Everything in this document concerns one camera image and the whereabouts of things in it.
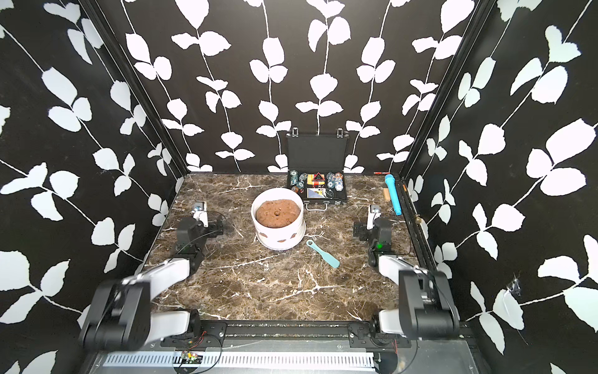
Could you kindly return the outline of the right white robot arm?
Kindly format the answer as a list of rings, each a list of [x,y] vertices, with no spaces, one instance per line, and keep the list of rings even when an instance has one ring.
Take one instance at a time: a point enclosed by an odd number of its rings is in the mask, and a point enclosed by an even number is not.
[[[392,251],[392,222],[378,205],[367,221],[354,223],[353,235],[368,244],[368,264],[399,287],[398,307],[373,318],[374,331],[408,339],[445,339],[459,335],[457,312],[446,274],[411,265]]]

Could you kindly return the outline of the small circuit board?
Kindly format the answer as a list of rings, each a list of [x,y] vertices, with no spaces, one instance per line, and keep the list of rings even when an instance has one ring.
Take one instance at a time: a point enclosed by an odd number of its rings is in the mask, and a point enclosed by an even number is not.
[[[179,366],[201,364],[203,356],[197,352],[182,352],[179,358]]]

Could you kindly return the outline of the blue cylindrical tool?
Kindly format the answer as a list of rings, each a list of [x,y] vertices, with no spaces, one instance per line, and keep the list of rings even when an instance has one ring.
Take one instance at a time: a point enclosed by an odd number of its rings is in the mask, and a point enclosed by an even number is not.
[[[392,202],[392,207],[397,216],[401,216],[403,214],[402,208],[400,206],[400,200],[398,197],[398,193],[396,190],[396,179],[392,174],[387,174],[385,176],[385,184],[387,185],[387,189],[389,190],[389,197]]]

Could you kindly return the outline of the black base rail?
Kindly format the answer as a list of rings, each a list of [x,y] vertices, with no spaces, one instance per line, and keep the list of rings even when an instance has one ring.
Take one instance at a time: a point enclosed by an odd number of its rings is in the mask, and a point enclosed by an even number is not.
[[[190,331],[165,338],[163,348],[188,348],[199,342],[200,348],[218,348],[237,340],[305,340],[342,341],[350,348],[368,352],[390,352],[411,348],[412,344],[400,335],[382,333],[376,325],[366,321],[235,321],[204,320]]]

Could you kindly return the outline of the white ceramic flower pot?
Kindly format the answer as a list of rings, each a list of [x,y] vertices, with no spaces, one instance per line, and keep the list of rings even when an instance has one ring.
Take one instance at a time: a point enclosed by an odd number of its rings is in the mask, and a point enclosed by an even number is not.
[[[285,188],[268,189],[252,202],[256,238],[268,249],[285,251],[305,236],[306,223],[300,196]]]

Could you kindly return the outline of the white perforated strip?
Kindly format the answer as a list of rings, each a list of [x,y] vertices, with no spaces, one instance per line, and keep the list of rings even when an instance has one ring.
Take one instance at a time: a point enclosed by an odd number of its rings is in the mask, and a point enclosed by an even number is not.
[[[114,352],[102,366],[118,368],[344,369],[375,368],[371,352],[197,352],[201,364],[179,366],[181,352]]]

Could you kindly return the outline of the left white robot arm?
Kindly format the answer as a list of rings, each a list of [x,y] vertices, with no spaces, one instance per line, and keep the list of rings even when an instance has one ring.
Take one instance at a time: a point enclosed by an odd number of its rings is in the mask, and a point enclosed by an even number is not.
[[[171,258],[137,275],[106,280],[96,289],[79,335],[90,352],[137,351],[155,341],[195,344],[205,333],[190,309],[154,313],[152,301],[193,276],[205,259],[206,242],[224,234],[224,215],[203,209],[179,221]]]

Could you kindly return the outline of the brown clay soil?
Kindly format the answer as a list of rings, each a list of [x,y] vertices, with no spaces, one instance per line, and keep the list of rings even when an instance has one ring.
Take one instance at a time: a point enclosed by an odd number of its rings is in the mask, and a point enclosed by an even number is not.
[[[300,212],[291,199],[278,199],[264,202],[255,212],[255,218],[267,228],[283,228],[295,222]]]

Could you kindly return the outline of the black poker chip case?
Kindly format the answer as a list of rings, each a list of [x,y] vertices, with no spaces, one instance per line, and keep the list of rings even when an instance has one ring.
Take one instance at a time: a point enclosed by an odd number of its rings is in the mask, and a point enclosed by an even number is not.
[[[287,188],[300,196],[305,210],[325,211],[347,202],[344,161],[348,140],[341,128],[334,133],[310,134],[293,127],[287,133]],[[309,188],[326,188],[327,198],[308,199]]]

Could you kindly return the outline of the playing card deck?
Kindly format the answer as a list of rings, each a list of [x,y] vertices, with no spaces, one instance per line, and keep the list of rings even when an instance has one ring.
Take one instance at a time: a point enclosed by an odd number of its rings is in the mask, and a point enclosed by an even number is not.
[[[307,189],[307,198],[308,199],[325,199],[327,198],[326,195],[326,188],[309,188]]]

